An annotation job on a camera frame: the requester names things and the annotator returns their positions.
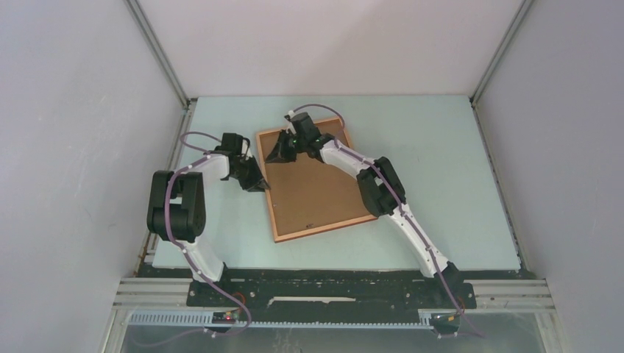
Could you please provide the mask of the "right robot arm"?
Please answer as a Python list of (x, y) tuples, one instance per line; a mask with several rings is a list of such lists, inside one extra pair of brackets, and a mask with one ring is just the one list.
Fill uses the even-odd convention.
[(368, 158), (330, 133), (322, 133), (307, 112), (290, 111), (288, 125), (279, 131), (275, 147), (265, 158), (268, 163), (293, 163), (299, 154), (331, 165), (353, 177), (365, 208), (377, 218), (388, 218), (411, 246), (419, 269), (433, 282), (428, 298), (437, 307), (447, 307), (458, 296), (464, 277), (457, 266), (434, 245), (408, 205), (405, 188), (391, 161)]

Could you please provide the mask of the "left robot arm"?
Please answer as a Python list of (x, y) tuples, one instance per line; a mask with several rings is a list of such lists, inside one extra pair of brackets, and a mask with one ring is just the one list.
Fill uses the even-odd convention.
[(148, 230), (176, 246), (186, 259), (196, 281), (206, 282), (204, 296), (215, 306), (224, 306), (233, 296), (233, 287), (221, 279), (225, 262), (202, 239), (207, 221), (205, 186), (230, 179), (242, 190), (270, 189), (248, 138), (224, 133), (214, 150), (176, 171), (156, 171), (148, 203)]

